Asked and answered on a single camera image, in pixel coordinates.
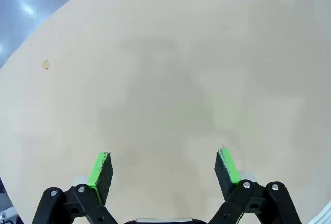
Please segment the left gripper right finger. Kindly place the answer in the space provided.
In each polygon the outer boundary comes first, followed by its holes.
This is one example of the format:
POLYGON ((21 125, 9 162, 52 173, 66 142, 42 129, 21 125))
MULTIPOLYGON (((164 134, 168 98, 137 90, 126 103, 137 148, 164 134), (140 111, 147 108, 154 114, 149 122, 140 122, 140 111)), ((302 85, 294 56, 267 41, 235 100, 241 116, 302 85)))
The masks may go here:
POLYGON ((301 223, 284 183, 261 186, 242 178, 227 148, 217 151, 214 170, 224 203, 209 223, 239 223, 245 213, 255 214, 263 224, 301 223))

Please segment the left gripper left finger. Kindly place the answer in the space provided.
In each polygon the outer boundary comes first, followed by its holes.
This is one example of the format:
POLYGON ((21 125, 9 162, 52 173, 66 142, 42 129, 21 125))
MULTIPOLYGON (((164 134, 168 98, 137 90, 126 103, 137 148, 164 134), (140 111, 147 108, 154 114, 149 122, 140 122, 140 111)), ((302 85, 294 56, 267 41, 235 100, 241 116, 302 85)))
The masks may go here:
POLYGON ((100 152, 86 183, 63 192, 46 189, 40 199, 32 223, 74 223, 85 217, 89 223, 117 223, 106 209, 113 167, 109 152, 100 152))

